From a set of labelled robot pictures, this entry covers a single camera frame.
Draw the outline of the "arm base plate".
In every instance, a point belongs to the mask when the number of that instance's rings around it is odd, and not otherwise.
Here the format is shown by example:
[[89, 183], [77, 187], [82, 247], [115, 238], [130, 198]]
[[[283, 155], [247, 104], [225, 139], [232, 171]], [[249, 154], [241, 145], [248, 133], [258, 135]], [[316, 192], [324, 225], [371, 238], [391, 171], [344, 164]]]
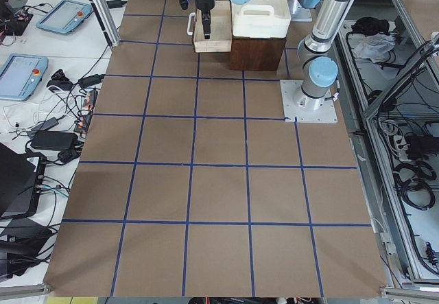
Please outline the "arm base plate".
[[291, 15], [291, 22], [312, 22], [312, 15], [309, 9], [303, 8], [298, 0], [287, 0]]
[[336, 124], [335, 102], [330, 90], [324, 97], [310, 98], [302, 91], [302, 80], [281, 80], [284, 120], [302, 124]]

